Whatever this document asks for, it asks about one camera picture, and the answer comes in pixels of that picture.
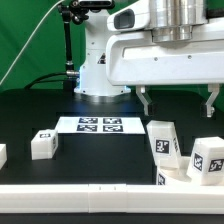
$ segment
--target white block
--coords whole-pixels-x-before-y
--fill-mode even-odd
[[[190,157],[182,157],[180,169],[157,167],[157,185],[183,186],[191,184],[191,178],[187,176],[187,168]]]
[[[51,159],[58,148],[58,132],[41,130],[31,141],[32,160]]]
[[[156,166],[179,168],[181,153],[174,123],[150,121],[147,130]]]
[[[1,185],[0,213],[89,212],[88,185]]]
[[[4,166],[6,161],[7,161],[6,145],[0,144],[0,169]]]
[[[224,176],[224,140],[219,137],[197,138],[187,175],[197,185],[217,185]]]
[[[224,214],[224,187],[220,186],[128,185],[127,193],[127,212]]]
[[[126,184],[90,184],[89,212],[126,212]]]

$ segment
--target white robot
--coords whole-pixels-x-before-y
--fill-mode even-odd
[[[205,117],[224,82],[224,18],[207,19],[204,0],[139,0],[111,15],[107,76],[113,85],[136,86],[145,114],[151,85],[208,84]]]
[[[113,35],[107,29],[107,18],[109,16],[107,9],[113,7],[114,2],[110,0],[73,0],[69,7],[62,7],[63,18],[67,19],[65,26],[70,20],[76,25],[85,22],[86,60],[79,71],[79,86],[74,89],[78,98],[106,103],[126,98],[130,93],[130,89],[126,86],[111,85],[106,76],[106,44],[110,36]],[[70,57],[70,60],[67,59],[66,63],[68,75],[74,71],[74,66],[70,66],[71,63]]]

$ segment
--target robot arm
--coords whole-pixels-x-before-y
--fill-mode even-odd
[[[141,7],[135,10],[137,3]],[[120,31],[107,43],[108,80],[113,85],[136,86],[146,112],[151,103],[145,96],[146,86],[208,84],[211,97],[202,113],[211,117],[212,104],[224,82],[224,19],[207,20],[204,0],[137,3],[108,18],[108,29]],[[147,19],[143,20],[140,9],[148,10]],[[135,18],[142,15],[142,23],[128,26],[130,20],[137,21],[129,16],[129,23],[118,26],[117,20],[129,10]]]

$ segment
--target white cube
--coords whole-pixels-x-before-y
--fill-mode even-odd
[[[0,144],[0,169],[4,166],[6,161],[7,161],[6,145]]]
[[[41,130],[31,141],[32,160],[51,159],[58,147],[56,130]]]
[[[174,123],[150,121],[147,131],[156,166],[179,168],[181,153]]]
[[[197,138],[187,175],[196,185],[217,185],[224,175],[224,140],[219,137]]]

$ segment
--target black cable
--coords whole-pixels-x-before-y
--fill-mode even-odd
[[[39,83],[39,81],[41,81],[43,79],[47,79],[47,78],[51,78],[51,77],[55,77],[55,76],[61,76],[61,75],[66,76],[67,74],[66,74],[66,72],[59,72],[59,73],[51,73],[48,75],[41,76],[41,77],[35,79],[34,81],[32,81],[31,83],[29,83],[28,85],[26,85],[24,87],[24,89],[30,89],[33,85],[35,85],[36,83]]]
[[[32,86],[35,85],[35,84],[39,84],[39,83],[63,82],[63,81],[64,81],[64,79],[57,79],[57,80],[43,80],[43,81],[37,81],[37,82],[33,83]]]

